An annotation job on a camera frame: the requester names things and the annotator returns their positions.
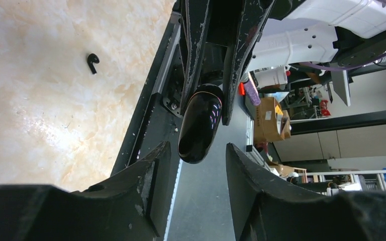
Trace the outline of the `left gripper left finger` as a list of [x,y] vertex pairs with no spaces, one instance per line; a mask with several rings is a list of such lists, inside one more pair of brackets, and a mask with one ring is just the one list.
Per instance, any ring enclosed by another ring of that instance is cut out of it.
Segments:
[[157,240],[164,236],[169,142],[85,191],[0,185],[0,240]]

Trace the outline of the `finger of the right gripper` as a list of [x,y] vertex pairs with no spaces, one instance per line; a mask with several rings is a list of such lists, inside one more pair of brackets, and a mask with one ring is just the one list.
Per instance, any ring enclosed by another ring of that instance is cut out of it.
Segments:
[[190,97],[198,86],[212,5],[211,1],[181,1],[180,7],[179,47],[184,69],[180,114],[183,115]]
[[275,1],[242,1],[230,35],[223,70],[224,103],[222,124],[228,126],[238,85],[251,59],[251,51],[265,25]]

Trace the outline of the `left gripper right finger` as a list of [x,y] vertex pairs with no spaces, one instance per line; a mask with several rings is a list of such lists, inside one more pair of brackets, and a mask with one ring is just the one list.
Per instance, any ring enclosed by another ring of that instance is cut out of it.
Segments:
[[236,240],[386,240],[386,191],[325,196],[291,184],[226,146]]

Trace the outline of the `black earbud charging case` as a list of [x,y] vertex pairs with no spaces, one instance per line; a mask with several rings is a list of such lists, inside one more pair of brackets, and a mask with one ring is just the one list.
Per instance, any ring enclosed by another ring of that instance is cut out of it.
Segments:
[[222,116],[224,94],[214,84],[200,85],[188,101],[178,139],[179,157],[200,163],[208,154]]

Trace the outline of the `black earbud front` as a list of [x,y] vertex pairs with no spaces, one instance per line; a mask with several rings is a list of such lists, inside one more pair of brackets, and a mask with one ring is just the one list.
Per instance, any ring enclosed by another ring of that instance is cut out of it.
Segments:
[[86,58],[86,62],[88,64],[88,67],[90,68],[91,73],[93,75],[96,75],[97,70],[94,65],[100,63],[99,57],[95,53],[90,53]]

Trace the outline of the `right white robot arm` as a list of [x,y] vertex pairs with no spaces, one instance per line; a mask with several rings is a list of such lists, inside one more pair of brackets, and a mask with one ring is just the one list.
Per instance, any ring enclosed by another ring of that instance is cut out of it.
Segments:
[[346,70],[386,54],[386,1],[180,1],[179,48],[184,71],[180,114],[206,83],[206,48],[221,55],[218,120],[228,125],[237,88],[254,105],[257,89],[294,64]]

